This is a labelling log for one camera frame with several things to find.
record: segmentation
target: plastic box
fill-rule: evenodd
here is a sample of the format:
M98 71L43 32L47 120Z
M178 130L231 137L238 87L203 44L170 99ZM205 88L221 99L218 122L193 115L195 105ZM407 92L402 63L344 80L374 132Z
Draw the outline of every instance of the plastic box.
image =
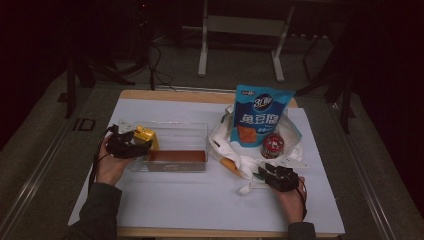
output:
M156 133L158 151L128 165L133 172L204 172L208 161L208 126L203 123L135 122Z

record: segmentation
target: gray floor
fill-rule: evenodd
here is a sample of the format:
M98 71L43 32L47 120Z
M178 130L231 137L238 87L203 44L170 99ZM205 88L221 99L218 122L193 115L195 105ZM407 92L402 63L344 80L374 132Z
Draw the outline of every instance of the gray floor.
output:
M166 38L157 42L161 50L158 76L164 82L171 80L167 75L172 76L170 84L160 87L163 89L172 90L167 86L171 85L175 88L234 90L243 83L297 90L308 84L301 60L311 41L303 38L289 38L284 45L281 59L285 83L275 81L270 53L263 46L259 50L246 50L236 45L231 47L237 50L231 50L225 44L212 42L207 75L199 78L198 38L187 37L187 44L180 47L165 44ZM320 69L330 50L330 42L321 39L308 56L313 74ZM158 56L159 53L152 50L152 61ZM147 89L149 76L145 69L128 79L137 82L133 88ZM10 239L66 237L67 220L87 176L93 149L102 129L107 127L120 91L125 88L128 87L110 81L99 81L94 89L79 87L79 107L73 117L66 120L66 105L56 101L60 93L66 91L66 74L52 82L0 155L2 221L10 219L7 213L38 164L46 158L51 160L50 164L39 166L46 170L45 175L37 191L30 194L32 201L27 201L28 205L16 216L16 224L9 231ZM325 89L325 86L321 87L296 100L310 119L337 199L346 228L342 239L422 239L423 220L402 185L360 98L353 96L355 118L349 120L351 134L345 135L338 124L338 111L322 98ZM71 131L77 118L96 119L96 128L93 132Z

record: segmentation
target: table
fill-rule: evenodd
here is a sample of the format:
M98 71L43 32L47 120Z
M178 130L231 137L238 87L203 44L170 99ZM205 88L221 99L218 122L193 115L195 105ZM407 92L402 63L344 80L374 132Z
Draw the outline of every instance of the table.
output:
M228 93L125 90L120 95L109 124L116 123L119 118L129 122L184 122L187 117L199 116L196 120L207 123L211 132L225 107L233 102L234 94ZM311 165L310 169L298 171L309 179L309 213L306 220L315 223L319 237L337 236L344 233L343 223L306 115L302 109L293 108L296 106L294 101L290 106L289 117L303 134L304 160ZM156 237L284 236L286 223L280 211L272 207L277 206L272 192L269 189L254 189L249 195L240 196L237 190L246 185L246 181L211 158L205 173L125 171L117 184L123 190L118 234ZM86 193L87 181L69 224L78 219Z
M203 1L203 24L202 24L202 49L200 51L198 76L206 76L206 65L208 58L208 32L227 32L257 34L265 36L278 36L279 42L275 50L271 51L277 82L284 82L283 70L281 68L280 53L287 36L290 20L293 16L294 6L286 16L285 21L269 19L250 19L240 17L227 17L208 15L208 0Z

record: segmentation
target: snack bag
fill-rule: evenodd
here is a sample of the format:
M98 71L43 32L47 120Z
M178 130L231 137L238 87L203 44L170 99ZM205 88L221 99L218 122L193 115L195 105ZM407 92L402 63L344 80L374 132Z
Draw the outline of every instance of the snack bag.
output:
M238 85L230 141L252 148L274 132L295 92L270 87Z

